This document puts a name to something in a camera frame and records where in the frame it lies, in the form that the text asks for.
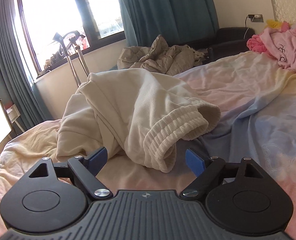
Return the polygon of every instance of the white fabric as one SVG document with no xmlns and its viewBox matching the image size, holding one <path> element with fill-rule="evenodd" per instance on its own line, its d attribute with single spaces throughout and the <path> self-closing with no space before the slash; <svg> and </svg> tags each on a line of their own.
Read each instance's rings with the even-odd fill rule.
<svg viewBox="0 0 296 240">
<path fill-rule="evenodd" d="M 109 158 L 122 149 L 135 163 L 169 172 L 176 141 L 195 139 L 220 119 L 219 107 L 197 96 L 187 83 L 144 69 L 90 73 L 63 114 L 57 159 L 105 146 Z"/>
</svg>

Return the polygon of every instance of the power outlet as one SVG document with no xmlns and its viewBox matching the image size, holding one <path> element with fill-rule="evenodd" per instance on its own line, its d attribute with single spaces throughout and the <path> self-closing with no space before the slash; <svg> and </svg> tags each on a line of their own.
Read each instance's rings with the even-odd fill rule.
<svg viewBox="0 0 296 240">
<path fill-rule="evenodd" d="M 253 23 L 263 23 L 264 22 L 264 18 L 263 18 L 262 14 L 249 14 L 248 18 Z"/>
</svg>

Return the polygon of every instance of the metal screw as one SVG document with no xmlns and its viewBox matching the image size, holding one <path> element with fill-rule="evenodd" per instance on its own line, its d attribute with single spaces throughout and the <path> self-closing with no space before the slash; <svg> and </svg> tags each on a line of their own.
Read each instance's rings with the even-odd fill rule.
<svg viewBox="0 0 296 240">
<path fill-rule="evenodd" d="M 197 190 L 194 190 L 194 189 L 186 189 L 183 191 L 183 195 L 185 197 L 197 197 L 198 196 L 198 191 Z"/>
<path fill-rule="evenodd" d="M 100 188 L 100 189 L 97 189 L 94 194 L 97 196 L 97 197 L 106 197 L 106 196 L 109 196 L 110 194 L 110 190 L 106 189 L 106 188 Z"/>
</svg>

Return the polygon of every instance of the power cord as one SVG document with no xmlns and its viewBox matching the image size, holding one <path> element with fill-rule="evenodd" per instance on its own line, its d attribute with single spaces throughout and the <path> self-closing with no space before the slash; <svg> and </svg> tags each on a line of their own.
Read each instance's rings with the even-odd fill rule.
<svg viewBox="0 0 296 240">
<path fill-rule="evenodd" d="M 247 17 L 246 17 L 246 20 L 245 20 L 245 28 L 247 28 L 247 19 L 248 19 L 248 18 L 249 18 L 249 16 L 247 16 Z M 250 27 L 248 27 L 247 30 L 246 30 L 246 32 L 245 32 L 244 39 L 246 38 L 246 33 L 247 33 L 247 31 L 249 30 L 249 28 L 250 28 Z"/>
</svg>

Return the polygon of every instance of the pink blanket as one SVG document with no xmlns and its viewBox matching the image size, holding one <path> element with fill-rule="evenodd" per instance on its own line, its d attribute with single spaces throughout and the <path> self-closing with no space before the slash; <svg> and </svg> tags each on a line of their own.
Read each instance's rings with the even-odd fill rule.
<svg viewBox="0 0 296 240">
<path fill-rule="evenodd" d="M 249 39 L 247 46 L 255 52 L 267 52 L 278 60 L 280 67 L 296 71 L 296 29 L 266 28 L 262 34 Z"/>
</svg>

